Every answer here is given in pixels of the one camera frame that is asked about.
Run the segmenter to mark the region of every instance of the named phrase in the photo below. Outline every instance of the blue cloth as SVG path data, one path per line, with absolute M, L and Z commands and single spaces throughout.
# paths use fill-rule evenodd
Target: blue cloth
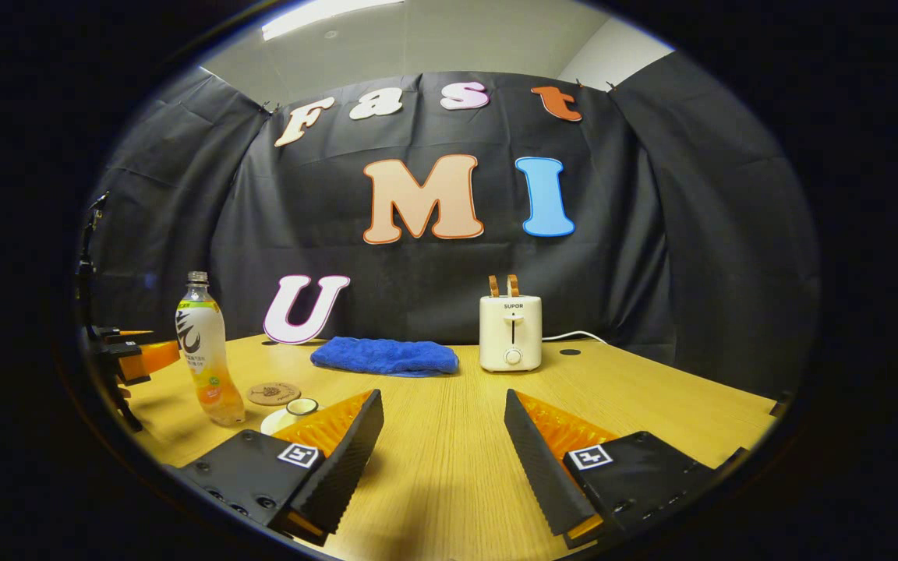
M 315 366 L 420 379 L 456 372 L 459 358 L 432 341 L 356 340 L 335 337 L 310 355 Z

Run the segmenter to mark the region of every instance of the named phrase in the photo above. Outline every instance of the power cord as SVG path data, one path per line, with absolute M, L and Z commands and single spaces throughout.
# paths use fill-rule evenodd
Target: power cord
M 588 331 L 571 331 L 570 333 L 556 335 L 555 337 L 543 337 L 543 340 L 562 340 L 562 338 L 570 337 L 571 335 L 588 335 L 588 337 L 591 337 L 593 340 L 608 344 L 608 341 L 603 340 L 601 337 L 598 337 L 598 335 L 588 333 Z

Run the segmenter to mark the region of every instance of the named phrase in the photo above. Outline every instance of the cork coaster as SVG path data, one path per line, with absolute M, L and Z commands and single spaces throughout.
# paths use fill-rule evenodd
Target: cork coaster
M 249 388 L 249 400 L 259 405 L 286 405 L 300 397 L 300 388 L 281 381 L 261 383 Z

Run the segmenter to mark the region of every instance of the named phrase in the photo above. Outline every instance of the table surface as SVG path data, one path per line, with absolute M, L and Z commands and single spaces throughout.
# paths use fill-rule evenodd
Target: table surface
M 338 533 L 324 547 L 342 559 L 446 561 L 555 559 L 568 553 L 552 536 L 505 429 L 508 388 L 584 418 L 619 436 L 648 430 L 716 468 L 751 448 L 774 418 L 774 401 L 671 369 L 595 340 L 543 344 L 534 372 L 488 373 L 476 345 L 451 347 L 459 372 L 428 379 L 340 372 L 311 365 L 323 341 L 263 345 L 263 335 L 228 341 L 236 386 L 295 384 L 321 407 L 378 388 L 384 430 Z M 561 355 L 574 348 L 579 355 Z M 145 429 L 138 443 L 161 463 L 185 465 L 242 429 L 259 430 L 278 408 L 246 398 L 233 429 L 207 420 L 185 360 L 129 388 Z

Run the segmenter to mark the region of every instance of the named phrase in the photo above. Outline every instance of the letter m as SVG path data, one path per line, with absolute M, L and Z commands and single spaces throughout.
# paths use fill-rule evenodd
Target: letter m
M 418 185 L 400 160 L 383 160 L 362 170 L 373 180 L 372 224 L 363 233 L 367 244 L 390 244 L 400 239 L 393 213 L 400 213 L 404 226 L 415 238 L 425 233 L 428 220 L 439 206 L 439 220 L 432 227 L 436 238 L 476 238 L 484 224 L 473 209 L 470 174 L 477 159 L 463 153 L 439 157 L 425 185 Z

